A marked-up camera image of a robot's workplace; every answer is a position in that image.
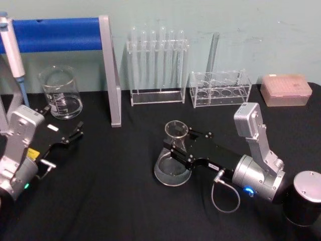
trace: blue padded bar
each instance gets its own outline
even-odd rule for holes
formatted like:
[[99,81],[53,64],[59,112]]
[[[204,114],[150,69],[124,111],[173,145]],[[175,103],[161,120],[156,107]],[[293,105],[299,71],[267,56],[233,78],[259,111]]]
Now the blue padded bar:
[[98,18],[14,20],[13,26],[21,53],[102,49]]

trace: black tablecloth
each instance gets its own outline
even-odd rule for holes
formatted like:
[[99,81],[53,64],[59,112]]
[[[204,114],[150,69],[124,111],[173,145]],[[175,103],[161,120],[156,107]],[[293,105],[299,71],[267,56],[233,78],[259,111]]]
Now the black tablecloth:
[[[268,108],[257,85],[249,98],[260,104],[270,148],[290,174],[321,172],[321,87],[310,85],[313,94],[306,106]],[[57,169],[20,196],[1,230],[3,240],[320,239],[320,218],[312,227],[294,227],[281,206],[250,198],[241,189],[239,210],[219,213],[210,201],[215,173],[203,167],[180,187],[156,180],[153,167],[163,147],[164,126],[174,119],[211,131],[218,144],[250,155],[234,126],[238,105],[194,109],[187,94],[185,104],[131,107],[128,92],[123,92],[122,127],[111,128],[107,94],[87,92],[81,97],[84,107],[78,117],[46,119],[66,131],[84,121],[83,139],[69,150],[49,154]],[[30,95],[30,102],[33,108],[45,104],[42,94]],[[235,204],[235,197],[222,190],[217,194],[221,205]]]

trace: pink box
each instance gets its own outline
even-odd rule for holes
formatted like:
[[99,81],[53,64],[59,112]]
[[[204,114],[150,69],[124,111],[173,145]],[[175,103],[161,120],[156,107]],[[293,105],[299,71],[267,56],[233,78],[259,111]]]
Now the pink box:
[[269,74],[263,77],[261,93],[267,106],[306,105],[312,89],[300,74]]

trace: clear acrylic rack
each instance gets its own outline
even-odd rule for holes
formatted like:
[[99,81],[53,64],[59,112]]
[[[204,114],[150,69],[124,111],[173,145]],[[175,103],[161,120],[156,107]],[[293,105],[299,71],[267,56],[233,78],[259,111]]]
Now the clear acrylic rack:
[[131,31],[127,41],[131,105],[185,102],[188,40],[183,31]]
[[245,70],[194,73],[189,77],[193,107],[242,104],[247,102],[251,81]]

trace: glass beaker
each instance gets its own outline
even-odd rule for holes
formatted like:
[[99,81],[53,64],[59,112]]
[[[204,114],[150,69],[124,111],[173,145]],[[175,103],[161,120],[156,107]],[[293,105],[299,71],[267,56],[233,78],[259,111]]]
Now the glass beaker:
[[[165,125],[166,139],[186,151],[184,138],[188,134],[188,127],[179,120],[173,120]],[[171,152],[163,148],[154,167],[157,179],[167,186],[179,186],[188,181],[191,171],[179,161],[171,157]]]
[[38,76],[44,89],[51,114],[58,119],[71,119],[82,110],[74,69],[66,65],[54,65]]

